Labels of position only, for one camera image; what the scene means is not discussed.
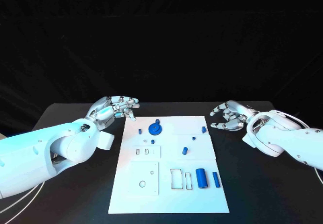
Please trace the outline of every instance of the white acrylic sheet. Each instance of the white acrylic sheet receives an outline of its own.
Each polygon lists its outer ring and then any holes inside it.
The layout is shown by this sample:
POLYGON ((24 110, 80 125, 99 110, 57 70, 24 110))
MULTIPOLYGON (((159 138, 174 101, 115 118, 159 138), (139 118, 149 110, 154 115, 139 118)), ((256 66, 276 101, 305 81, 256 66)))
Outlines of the white acrylic sheet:
POLYGON ((207 127, 205 117, 138 117, 138 121, 126 119, 109 213, 230 212, 213 140, 208 131, 203 133, 203 126, 207 127), (149 133, 149 126, 156 119, 161 120, 162 133, 154 136, 149 133), (155 155, 151 159, 151 156, 136 154, 138 148, 142 149, 141 153, 145 153, 145 149, 154 146, 161 147, 161 152, 158 151, 161 157, 155 155), (187 155, 182 154, 184 147, 190 149, 187 155), (148 176, 151 166, 148 170, 142 170, 143 174, 133 173, 132 164, 135 162, 159 163, 158 180, 148 176), (198 168, 204 168, 207 173, 210 187, 205 189, 198 187, 195 171, 198 168), (172 189, 171 169, 182 169, 184 189, 172 189), (216 187, 213 172, 218 172, 221 188, 216 187), (187 189, 185 173, 192 175, 192 189, 187 189), (158 195, 152 195, 149 188, 145 193, 145 187, 139 189, 141 194, 133 190, 141 184, 135 183, 135 179, 145 181, 145 178, 158 182, 158 195))

